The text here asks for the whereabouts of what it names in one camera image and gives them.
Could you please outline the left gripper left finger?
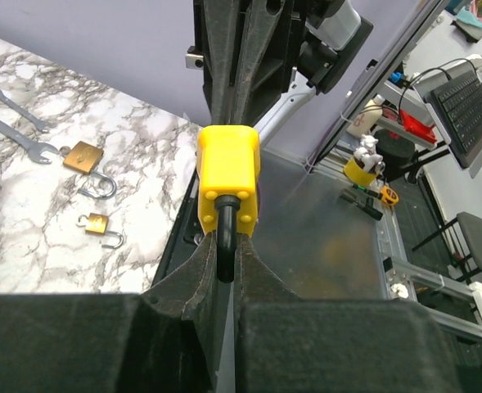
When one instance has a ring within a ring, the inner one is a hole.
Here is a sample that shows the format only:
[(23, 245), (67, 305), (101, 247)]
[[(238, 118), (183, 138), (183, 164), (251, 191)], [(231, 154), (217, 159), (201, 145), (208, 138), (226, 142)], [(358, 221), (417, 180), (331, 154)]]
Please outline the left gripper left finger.
[(0, 295), (0, 392), (206, 392), (216, 245), (142, 294)]

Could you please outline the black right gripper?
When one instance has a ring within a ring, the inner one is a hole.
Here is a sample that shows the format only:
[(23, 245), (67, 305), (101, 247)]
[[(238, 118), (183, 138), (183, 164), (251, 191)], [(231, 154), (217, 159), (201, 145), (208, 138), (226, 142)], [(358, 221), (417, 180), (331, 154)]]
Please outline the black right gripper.
[(289, 89), (308, 1), (194, 1), (193, 52), (201, 57), (212, 124), (256, 124)]

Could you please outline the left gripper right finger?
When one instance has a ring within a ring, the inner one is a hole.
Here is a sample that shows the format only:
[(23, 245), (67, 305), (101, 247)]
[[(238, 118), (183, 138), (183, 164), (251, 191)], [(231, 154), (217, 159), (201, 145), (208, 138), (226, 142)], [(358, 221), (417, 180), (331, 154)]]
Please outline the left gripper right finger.
[(305, 300), (246, 235), (235, 261), (239, 392), (458, 392), (443, 334), (405, 300)]

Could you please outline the yellow padlock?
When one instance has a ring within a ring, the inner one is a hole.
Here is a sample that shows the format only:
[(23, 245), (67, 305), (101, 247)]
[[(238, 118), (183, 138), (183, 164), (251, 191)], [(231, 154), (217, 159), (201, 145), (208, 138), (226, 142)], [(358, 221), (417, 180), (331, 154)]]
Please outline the yellow padlock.
[(259, 216), (261, 169), (258, 132), (245, 125), (210, 125), (197, 138), (197, 214), (204, 233), (214, 233), (217, 275), (232, 282), (236, 237), (252, 236)]

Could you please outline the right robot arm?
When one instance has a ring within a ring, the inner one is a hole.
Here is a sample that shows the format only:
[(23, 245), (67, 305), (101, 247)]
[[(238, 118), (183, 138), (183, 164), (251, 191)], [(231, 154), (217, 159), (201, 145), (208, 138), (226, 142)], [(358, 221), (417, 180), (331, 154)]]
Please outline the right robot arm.
[(187, 67), (201, 70), (212, 125), (254, 127), (267, 144), (313, 97), (298, 76), (307, 1), (200, 0)]

